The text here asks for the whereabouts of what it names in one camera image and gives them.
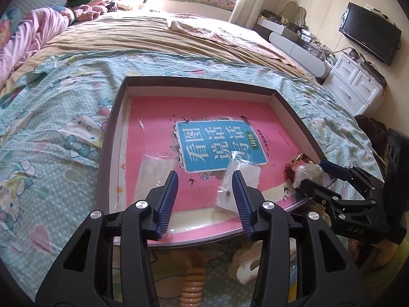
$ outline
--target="bed sheet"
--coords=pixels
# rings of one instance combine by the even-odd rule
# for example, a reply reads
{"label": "bed sheet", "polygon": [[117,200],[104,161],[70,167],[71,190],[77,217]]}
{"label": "bed sheet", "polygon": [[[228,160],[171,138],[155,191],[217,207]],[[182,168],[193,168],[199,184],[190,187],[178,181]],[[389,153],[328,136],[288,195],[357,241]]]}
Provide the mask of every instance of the bed sheet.
{"label": "bed sheet", "polygon": [[[50,57],[20,77],[0,111],[0,253],[31,298],[95,209],[99,152],[113,100],[124,77],[140,75],[245,80],[276,89],[330,161],[359,165],[381,178],[371,143],[353,117],[304,80],[251,64],[141,50]],[[343,182],[335,189],[356,197]]]}

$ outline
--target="bed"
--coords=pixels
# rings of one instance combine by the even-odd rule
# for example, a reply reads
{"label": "bed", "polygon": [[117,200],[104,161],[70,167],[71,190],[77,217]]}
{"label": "bed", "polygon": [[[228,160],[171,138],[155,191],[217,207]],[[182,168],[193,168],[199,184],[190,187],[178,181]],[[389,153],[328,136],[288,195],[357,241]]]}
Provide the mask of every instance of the bed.
{"label": "bed", "polygon": [[[293,59],[254,32],[247,36],[211,21],[206,29],[205,23],[194,15],[108,13],[68,27],[2,85],[0,256],[31,299],[95,209],[104,128],[126,76],[245,81],[276,89],[328,160],[382,178],[371,143],[353,117]],[[357,198],[343,182],[334,188],[346,199]],[[235,244],[209,247],[216,260],[209,276],[216,281],[205,289],[202,306],[248,305],[254,281],[243,288],[220,275],[227,269],[223,257]],[[227,291],[220,290],[224,285]],[[176,306],[177,298],[161,304]]]}

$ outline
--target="pink stuffed toy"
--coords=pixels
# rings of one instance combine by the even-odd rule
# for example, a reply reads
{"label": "pink stuffed toy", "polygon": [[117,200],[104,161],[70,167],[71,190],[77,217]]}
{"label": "pink stuffed toy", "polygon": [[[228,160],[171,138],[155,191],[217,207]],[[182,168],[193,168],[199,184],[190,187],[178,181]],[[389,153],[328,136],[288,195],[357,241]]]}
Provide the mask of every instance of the pink stuffed toy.
{"label": "pink stuffed toy", "polygon": [[79,8],[73,11],[76,22],[92,21],[107,12],[108,9],[105,6],[90,7],[86,4],[82,4]]}

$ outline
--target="plastic bag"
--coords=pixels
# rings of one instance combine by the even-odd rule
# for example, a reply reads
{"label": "plastic bag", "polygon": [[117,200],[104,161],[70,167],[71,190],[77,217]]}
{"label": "plastic bag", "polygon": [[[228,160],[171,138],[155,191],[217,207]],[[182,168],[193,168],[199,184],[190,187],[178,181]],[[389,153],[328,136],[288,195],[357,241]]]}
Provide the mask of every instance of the plastic bag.
{"label": "plastic bag", "polygon": [[300,183],[304,179],[311,179],[316,183],[322,184],[324,179],[324,171],[321,166],[317,164],[304,164],[294,169],[294,182],[292,186],[294,188],[300,187]]}
{"label": "plastic bag", "polygon": [[261,168],[249,160],[241,159],[237,156],[237,152],[232,151],[232,159],[224,172],[222,184],[217,190],[215,205],[238,214],[236,200],[234,199],[232,189],[233,173],[237,170],[243,175],[247,186],[257,188]]}
{"label": "plastic bag", "polygon": [[235,217],[234,213],[217,207],[172,212],[167,232],[174,234],[193,231],[217,223],[223,223]]}
{"label": "plastic bag", "polygon": [[173,156],[143,155],[139,168],[133,201],[144,200],[152,188],[163,186],[170,171],[174,170],[176,158]]}

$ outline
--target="white drawer cabinet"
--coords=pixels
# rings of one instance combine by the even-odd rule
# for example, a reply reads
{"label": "white drawer cabinet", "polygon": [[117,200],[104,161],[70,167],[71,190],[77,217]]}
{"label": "white drawer cabinet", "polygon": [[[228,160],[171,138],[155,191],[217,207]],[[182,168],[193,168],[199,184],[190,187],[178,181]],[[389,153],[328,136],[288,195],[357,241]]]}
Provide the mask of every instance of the white drawer cabinet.
{"label": "white drawer cabinet", "polygon": [[344,53],[323,87],[353,116],[372,116],[384,100],[382,85]]}
{"label": "white drawer cabinet", "polygon": [[367,102],[355,94],[340,75],[330,73],[327,80],[329,81],[327,85],[324,83],[326,90],[333,95],[335,101],[345,107],[351,114],[352,112],[355,112],[353,115],[363,114],[367,111],[369,106]]}
{"label": "white drawer cabinet", "polygon": [[359,68],[355,66],[349,59],[341,55],[338,59],[336,65],[334,66],[334,70],[342,76],[342,78],[348,83],[352,84],[355,77],[359,73]]}

